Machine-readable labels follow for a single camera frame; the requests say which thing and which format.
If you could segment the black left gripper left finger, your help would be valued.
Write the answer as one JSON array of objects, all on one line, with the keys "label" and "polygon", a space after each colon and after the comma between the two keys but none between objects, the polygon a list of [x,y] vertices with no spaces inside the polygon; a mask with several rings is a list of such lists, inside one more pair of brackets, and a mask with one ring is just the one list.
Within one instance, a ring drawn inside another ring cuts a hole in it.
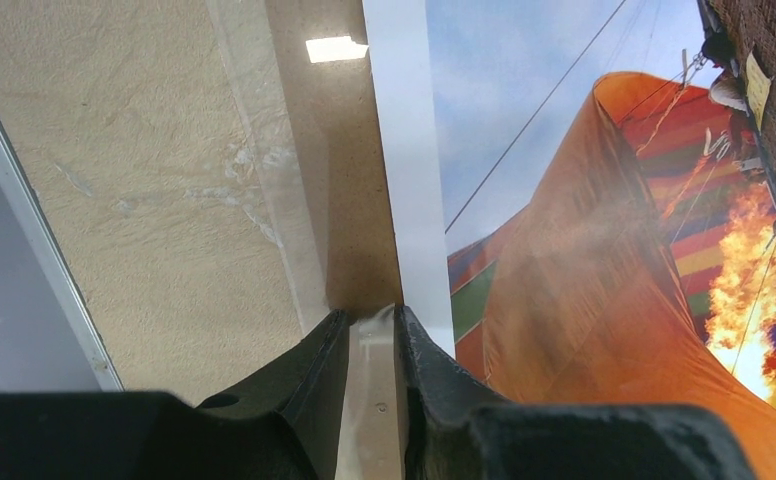
[{"label": "black left gripper left finger", "polygon": [[349,320],[189,406],[158,391],[0,394],[0,479],[331,479]]}]

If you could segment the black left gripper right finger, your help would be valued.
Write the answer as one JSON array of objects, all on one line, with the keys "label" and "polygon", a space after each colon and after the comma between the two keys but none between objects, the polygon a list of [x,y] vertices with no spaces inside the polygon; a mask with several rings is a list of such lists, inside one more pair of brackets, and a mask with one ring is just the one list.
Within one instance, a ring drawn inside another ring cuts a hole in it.
[{"label": "black left gripper right finger", "polygon": [[408,479],[753,479],[730,429],[686,405],[521,405],[394,309]]}]

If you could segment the hot air balloon photo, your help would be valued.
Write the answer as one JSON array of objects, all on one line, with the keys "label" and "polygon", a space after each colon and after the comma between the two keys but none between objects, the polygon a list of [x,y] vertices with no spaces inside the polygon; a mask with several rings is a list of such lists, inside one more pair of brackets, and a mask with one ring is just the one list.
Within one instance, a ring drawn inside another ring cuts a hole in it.
[{"label": "hot air balloon photo", "polygon": [[[364,18],[397,237],[397,306],[457,362],[425,5],[368,1]],[[702,343],[647,181],[613,121],[624,89],[646,85],[614,74],[586,98],[503,237],[482,306],[483,369],[468,372],[521,405],[703,408],[728,426],[753,479],[776,479],[776,409]]]}]

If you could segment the brown cardboard backing board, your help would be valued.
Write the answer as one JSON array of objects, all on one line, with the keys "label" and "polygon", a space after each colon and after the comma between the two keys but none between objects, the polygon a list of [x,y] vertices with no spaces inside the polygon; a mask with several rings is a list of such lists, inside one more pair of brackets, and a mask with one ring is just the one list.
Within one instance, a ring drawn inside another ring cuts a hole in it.
[{"label": "brown cardboard backing board", "polygon": [[266,5],[300,168],[318,291],[350,317],[342,479],[403,475],[392,306],[402,297],[363,5]]}]

